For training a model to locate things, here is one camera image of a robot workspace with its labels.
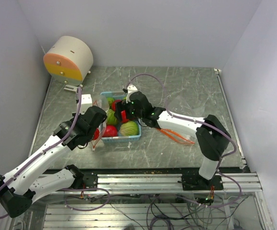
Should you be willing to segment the large red apple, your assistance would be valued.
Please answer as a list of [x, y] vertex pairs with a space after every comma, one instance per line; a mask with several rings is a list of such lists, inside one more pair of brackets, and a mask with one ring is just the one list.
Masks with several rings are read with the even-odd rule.
[[127, 118], [125, 110], [121, 111], [121, 118], [122, 118], [122, 121], [121, 121], [122, 123], [126, 123], [126, 122], [129, 121], [129, 119]]

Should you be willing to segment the clear zip bag orange zipper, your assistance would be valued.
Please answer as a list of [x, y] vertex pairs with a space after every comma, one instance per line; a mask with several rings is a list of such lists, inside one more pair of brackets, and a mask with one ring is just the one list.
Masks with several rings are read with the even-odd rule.
[[[93, 105], [96, 105], [97, 107], [101, 108], [105, 114], [107, 114], [110, 106], [109, 106], [109, 102], [107, 100], [107, 98], [100, 94], [100, 95], [97, 95], [93, 98]], [[91, 142], [92, 144], [92, 151], [95, 151], [96, 147], [99, 146], [99, 145], [102, 145], [102, 137], [105, 133], [105, 130], [106, 130], [106, 118], [104, 118], [104, 120], [101, 122], [101, 124], [99, 125], [98, 127], [98, 131], [99, 131], [99, 135], [97, 138], [94, 138], [94, 140]]]

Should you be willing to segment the red orange bell pepper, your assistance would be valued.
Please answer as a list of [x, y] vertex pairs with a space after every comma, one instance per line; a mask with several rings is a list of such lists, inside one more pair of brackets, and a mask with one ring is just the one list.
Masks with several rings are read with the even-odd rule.
[[99, 137], [99, 135], [100, 135], [100, 131], [99, 131], [98, 128], [96, 128], [96, 130], [95, 130], [95, 132], [94, 132], [94, 135], [93, 135], [93, 140], [97, 140], [98, 137]]

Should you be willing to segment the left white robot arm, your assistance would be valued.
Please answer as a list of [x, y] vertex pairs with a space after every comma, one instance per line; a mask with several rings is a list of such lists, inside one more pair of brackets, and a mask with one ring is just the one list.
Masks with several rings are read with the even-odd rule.
[[59, 125], [44, 145], [12, 171], [0, 175], [0, 204], [11, 218], [18, 217], [40, 198], [61, 189], [78, 190], [86, 184], [84, 174], [73, 164], [50, 176], [41, 177], [57, 158], [88, 144], [106, 112], [91, 106]]

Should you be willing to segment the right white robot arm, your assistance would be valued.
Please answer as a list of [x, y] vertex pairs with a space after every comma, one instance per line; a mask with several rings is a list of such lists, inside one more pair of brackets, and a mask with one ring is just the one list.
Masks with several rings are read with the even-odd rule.
[[213, 177], [231, 140], [216, 116], [203, 118], [172, 113], [165, 108], [152, 106], [147, 97], [137, 91], [115, 104], [115, 117], [119, 121], [141, 119], [147, 127], [170, 129], [196, 138], [203, 154], [196, 184], [203, 190], [213, 184]]

